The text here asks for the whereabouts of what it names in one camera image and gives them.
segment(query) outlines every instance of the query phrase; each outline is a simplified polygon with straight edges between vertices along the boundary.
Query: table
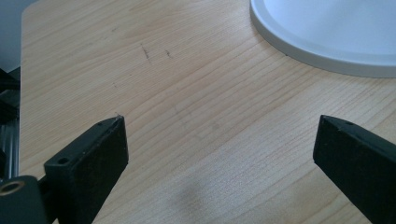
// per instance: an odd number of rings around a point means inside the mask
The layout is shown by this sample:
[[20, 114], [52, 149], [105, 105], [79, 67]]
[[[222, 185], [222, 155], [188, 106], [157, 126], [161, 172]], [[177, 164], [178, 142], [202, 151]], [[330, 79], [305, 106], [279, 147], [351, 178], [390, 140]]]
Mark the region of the table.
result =
[[318, 119], [395, 143], [396, 79], [299, 63], [248, 1], [40, 0], [24, 11], [21, 173], [94, 123], [130, 163], [94, 223], [369, 223], [313, 163]]

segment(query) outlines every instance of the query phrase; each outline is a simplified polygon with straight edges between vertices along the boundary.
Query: white round tray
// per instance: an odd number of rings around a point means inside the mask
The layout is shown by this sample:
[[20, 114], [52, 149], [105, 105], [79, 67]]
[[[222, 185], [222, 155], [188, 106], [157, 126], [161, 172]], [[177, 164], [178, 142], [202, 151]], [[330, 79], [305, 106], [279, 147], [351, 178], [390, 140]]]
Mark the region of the white round tray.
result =
[[298, 61], [396, 77], [395, 0], [250, 0], [250, 16], [270, 44]]

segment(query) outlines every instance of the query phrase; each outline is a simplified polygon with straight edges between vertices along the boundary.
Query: tabletop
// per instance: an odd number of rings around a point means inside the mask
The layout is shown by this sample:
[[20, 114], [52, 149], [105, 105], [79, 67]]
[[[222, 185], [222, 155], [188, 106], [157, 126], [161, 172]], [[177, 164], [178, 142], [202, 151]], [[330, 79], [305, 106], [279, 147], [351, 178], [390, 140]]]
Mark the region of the tabletop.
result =
[[129, 165], [94, 223], [369, 223], [314, 164], [320, 115], [396, 142], [396, 79], [300, 63], [249, 1], [40, 0], [22, 18], [22, 175], [123, 115]]

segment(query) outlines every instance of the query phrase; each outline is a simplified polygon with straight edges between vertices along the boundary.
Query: light wood surface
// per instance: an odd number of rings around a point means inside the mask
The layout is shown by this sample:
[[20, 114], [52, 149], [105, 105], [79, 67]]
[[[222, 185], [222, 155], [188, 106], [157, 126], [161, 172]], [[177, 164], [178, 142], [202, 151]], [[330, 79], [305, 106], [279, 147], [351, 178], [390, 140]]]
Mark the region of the light wood surface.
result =
[[258, 35], [248, 5], [31, 5], [21, 173], [41, 177], [44, 161], [120, 114], [130, 163], [94, 223], [369, 223], [312, 160], [318, 119], [395, 143], [396, 79], [299, 63]]

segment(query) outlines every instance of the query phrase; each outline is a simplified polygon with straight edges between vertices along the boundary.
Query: wooden table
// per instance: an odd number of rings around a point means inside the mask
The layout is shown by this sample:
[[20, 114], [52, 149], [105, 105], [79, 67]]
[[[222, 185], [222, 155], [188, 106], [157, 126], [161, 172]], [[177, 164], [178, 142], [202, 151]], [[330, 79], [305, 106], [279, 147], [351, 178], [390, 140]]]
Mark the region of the wooden table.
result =
[[396, 142], [396, 79], [326, 72], [258, 35], [249, 1], [40, 0], [23, 15], [21, 173], [126, 118], [95, 223], [368, 223], [313, 163], [318, 119]]

